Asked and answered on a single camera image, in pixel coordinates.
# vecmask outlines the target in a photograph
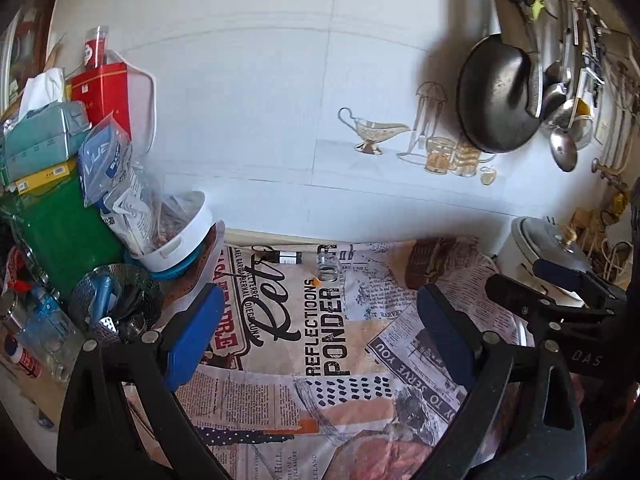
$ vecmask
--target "metal strainer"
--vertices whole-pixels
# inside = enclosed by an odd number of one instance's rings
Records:
[[[89,306],[95,296],[93,281],[96,276],[104,274],[117,280],[121,290],[124,290],[126,285],[139,287],[144,292],[144,296],[137,312],[144,316],[147,326],[153,326],[158,321],[164,301],[160,284],[153,280],[142,267],[129,264],[111,264],[92,270],[74,287],[69,301],[68,314],[80,330],[85,334],[91,334],[85,319],[89,316]]]

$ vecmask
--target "newspaper print tablecloth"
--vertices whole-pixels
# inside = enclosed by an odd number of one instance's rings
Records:
[[[177,393],[196,430],[237,480],[410,478],[466,394],[417,317],[417,289],[437,282],[516,342],[511,314],[484,296],[494,264],[463,238],[275,248],[301,251],[299,265],[265,249],[212,255],[225,312]],[[338,282],[314,277],[319,251],[338,255]]]

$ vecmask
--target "blue bowl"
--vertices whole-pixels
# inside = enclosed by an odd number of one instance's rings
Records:
[[[198,259],[200,254],[202,254],[203,250],[204,250],[204,242],[201,242],[200,245],[195,248],[193,253],[189,254],[189,256],[187,256],[179,264],[174,265],[170,269],[162,270],[161,272],[150,272],[149,275],[151,275],[151,277],[154,280],[158,280],[159,282],[167,282],[169,280],[175,280],[176,278],[180,278],[180,276],[182,276],[185,272],[187,272],[190,265],[196,259]],[[134,264],[139,267],[142,267],[142,265],[140,264],[140,261],[136,260],[133,256],[131,256],[129,251],[125,252],[124,261],[125,263]]]

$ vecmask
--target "rice cooker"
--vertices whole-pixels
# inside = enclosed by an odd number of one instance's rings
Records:
[[[539,258],[569,269],[591,270],[591,261],[578,247],[576,238],[570,226],[557,226],[539,218],[516,218],[495,263],[504,275],[548,295],[557,304],[582,307],[584,302],[574,292],[533,275],[533,264]]]

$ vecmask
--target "frying pan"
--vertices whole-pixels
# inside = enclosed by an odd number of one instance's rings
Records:
[[[500,34],[480,41],[466,59],[456,91],[462,130],[486,153],[506,153],[523,146],[540,126],[527,113],[529,58],[505,45]]]

